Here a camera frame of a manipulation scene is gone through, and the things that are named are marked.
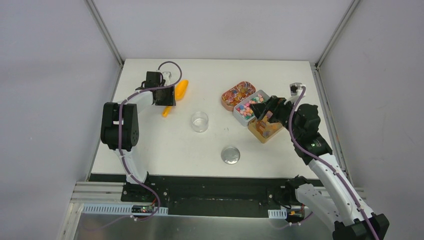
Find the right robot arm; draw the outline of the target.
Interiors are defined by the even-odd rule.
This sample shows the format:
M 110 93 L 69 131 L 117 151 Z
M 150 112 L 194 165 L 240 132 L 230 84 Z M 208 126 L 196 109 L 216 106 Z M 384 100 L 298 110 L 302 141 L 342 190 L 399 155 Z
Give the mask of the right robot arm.
M 250 108 L 258 120 L 279 123 L 288 130 L 296 154 L 330 196 L 327 199 L 305 177 L 296 176 L 285 184 L 283 196 L 288 204 L 308 207 L 329 228 L 334 240 L 384 239 L 390 222 L 366 204 L 344 175 L 331 147 L 319 133 L 317 105 L 272 96 Z

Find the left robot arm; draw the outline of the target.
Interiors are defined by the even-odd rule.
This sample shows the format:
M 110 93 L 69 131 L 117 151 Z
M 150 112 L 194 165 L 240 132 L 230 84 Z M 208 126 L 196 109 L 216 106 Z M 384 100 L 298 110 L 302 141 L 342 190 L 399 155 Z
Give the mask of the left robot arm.
M 103 105 L 100 140 L 113 151 L 121 162 L 126 181 L 138 184 L 133 195 L 140 202 L 152 198 L 153 189 L 144 182 L 148 176 L 146 164 L 140 158 L 139 114 L 152 106 L 173 107 L 176 105 L 175 83 L 171 83 L 169 71 L 148 71 L 141 86 L 118 102 Z

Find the orange plastic scoop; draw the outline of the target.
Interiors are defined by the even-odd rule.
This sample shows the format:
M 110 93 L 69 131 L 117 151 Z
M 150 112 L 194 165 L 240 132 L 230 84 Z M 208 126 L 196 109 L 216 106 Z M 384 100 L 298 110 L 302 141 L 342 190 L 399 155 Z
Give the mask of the orange plastic scoop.
M 180 101 L 184 98 L 187 88 L 189 85 L 189 81 L 187 79 L 181 80 L 175 88 L 175 100 L 176 101 Z M 162 117 L 166 118 L 168 116 L 168 114 L 171 112 L 172 110 L 172 106 L 166 106 L 165 109 L 162 112 Z

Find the clear plastic jar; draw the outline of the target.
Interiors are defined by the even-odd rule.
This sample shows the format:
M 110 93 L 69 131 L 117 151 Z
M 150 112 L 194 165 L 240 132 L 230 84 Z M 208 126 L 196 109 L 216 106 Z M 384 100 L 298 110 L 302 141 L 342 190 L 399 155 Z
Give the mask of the clear plastic jar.
M 202 111 L 193 113 L 190 122 L 191 128 L 197 133 L 204 133 L 209 127 L 209 117 Z

